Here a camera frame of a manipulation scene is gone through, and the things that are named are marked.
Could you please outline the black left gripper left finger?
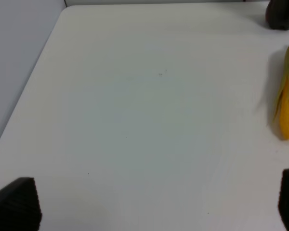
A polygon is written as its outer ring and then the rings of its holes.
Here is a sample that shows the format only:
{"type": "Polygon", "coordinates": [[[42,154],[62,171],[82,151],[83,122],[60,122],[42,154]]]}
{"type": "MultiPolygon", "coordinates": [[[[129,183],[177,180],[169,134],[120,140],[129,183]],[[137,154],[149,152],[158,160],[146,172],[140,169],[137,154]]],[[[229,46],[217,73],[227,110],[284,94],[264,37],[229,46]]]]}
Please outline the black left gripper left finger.
{"type": "Polygon", "coordinates": [[[20,177],[0,189],[0,231],[38,231],[41,220],[34,178],[20,177]]]}

